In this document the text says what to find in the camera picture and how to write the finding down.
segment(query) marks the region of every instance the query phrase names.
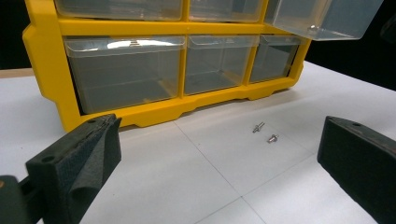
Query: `white table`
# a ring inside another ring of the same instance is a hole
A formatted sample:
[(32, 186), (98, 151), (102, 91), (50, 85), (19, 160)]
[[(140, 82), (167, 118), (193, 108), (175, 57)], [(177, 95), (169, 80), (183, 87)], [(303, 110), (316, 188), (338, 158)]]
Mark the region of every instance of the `white table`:
[[(396, 139), (396, 92), (304, 66), (270, 97), (122, 129), (122, 161), (82, 223), (375, 223), (316, 156), (327, 115)], [(34, 77), (0, 78), (0, 92), (0, 175), (22, 180), (24, 163), (65, 132)]]

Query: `transparent drawer front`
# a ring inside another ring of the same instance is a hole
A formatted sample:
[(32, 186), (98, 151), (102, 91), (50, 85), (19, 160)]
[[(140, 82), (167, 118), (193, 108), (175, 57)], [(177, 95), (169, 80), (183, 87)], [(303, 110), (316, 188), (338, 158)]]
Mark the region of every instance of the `transparent drawer front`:
[(182, 0), (55, 0), (70, 17), (137, 21), (179, 21)]
[(383, 0), (269, 0), (265, 22), (315, 40), (359, 39)]
[(191, 21), (256, 22), (262, 0), (191, 0)]
[(192, 35), (187, 51), (185, 93), (195, 94), (239, 86), (255, 35)]
[(293, 35), (261, 35), (249, 82), (287, 77), (297, 48), (303, 43)]
[(66, 39), (64, 45), (84, 113), (177, 96), (184, 36)]

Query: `storage bin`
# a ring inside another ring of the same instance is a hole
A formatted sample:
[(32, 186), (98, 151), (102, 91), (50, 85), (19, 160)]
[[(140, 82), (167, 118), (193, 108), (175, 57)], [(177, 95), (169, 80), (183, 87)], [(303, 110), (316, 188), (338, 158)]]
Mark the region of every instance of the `storage bin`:
[(184, 92), (195, 94), (239, 86), (257, 35), (191, 35)]
[(55, 0), (69, 17), (136, 21), (179, 21), (183, 0)]
[(256, 22), (262, 0), (191, 0), (191, 21)]
[(269, 0), (265, 22), (314, 40), (361, 38), (383, 0)]
[(86, 114), (177, 96), (184, 36), (64, 40)]
[(261, 35), (250, 83), (287, 77), (303, 39), (295, 35)]

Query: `yellow frame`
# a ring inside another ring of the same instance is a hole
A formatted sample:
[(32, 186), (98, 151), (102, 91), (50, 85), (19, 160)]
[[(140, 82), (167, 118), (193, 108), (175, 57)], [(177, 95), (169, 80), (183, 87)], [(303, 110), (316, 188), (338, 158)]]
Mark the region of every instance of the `yellow frame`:
[(230, 89), (211, 91), (195, 95), (183, 95), (185, 62), (187, 51), (181, 51), (179, 95), (170, 99), (145, 105), (135, 105), (103, 113), (80, 115), (78, 100), (73, 87), (63, 36), (66, 35), (286, 35), (268, 24), (263, 18), (267, 0), (263, 1), (262, 13), (257, 23), (212, 23), (189, 21), (190, 1), (183, 2), (181, 21), (99, 21), (90, 19), (66, 18), (56, 11), (53, 0), (25, 1), (30, 25), (23, 32), (23, 41), (32, 63), (41, 94), (53, 101), (59, 111), (66, 131), (71, 131), (80, 123), (104, 114), (114, 113), (122, 118), (120, 126), (135, 124), (145, 127), (168, 120), (177, 119), (182, 113), (204, 105), (212, 105), (232, 99), (255, 100), (271, 95), (274, 91), (293, 86), (303, 69), (304, 57), (310, 40), (306, 39), (297, 51), (288, 77), (249, 84), (257, 48), (250, 52), (243, 85)]

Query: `screw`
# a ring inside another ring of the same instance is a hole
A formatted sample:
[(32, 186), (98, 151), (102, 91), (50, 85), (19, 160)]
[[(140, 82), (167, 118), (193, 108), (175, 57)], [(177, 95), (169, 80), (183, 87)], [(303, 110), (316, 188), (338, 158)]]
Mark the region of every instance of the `screw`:
[(273, 135), (270, 137), (270, 139), (268, 139), (267, 142), (268, 142), (269, 144), (271, 144), (271, 143), (273, 143), (273, 142), (276, 142), (278, 137), (279, 137), (279, 134), (273, 134)]
[(318, 29), (319, 29), (319, 27), (316, 25), (311, 25), (307, 28), (307, 30), (310, 32), (316, 32)]
[(262, 129), (262, 126), (264, 126), (264, 122), (261, 122), (260, 124), (256, 125), (256, 127), (254, 128), (253, 132), (259, 132)]

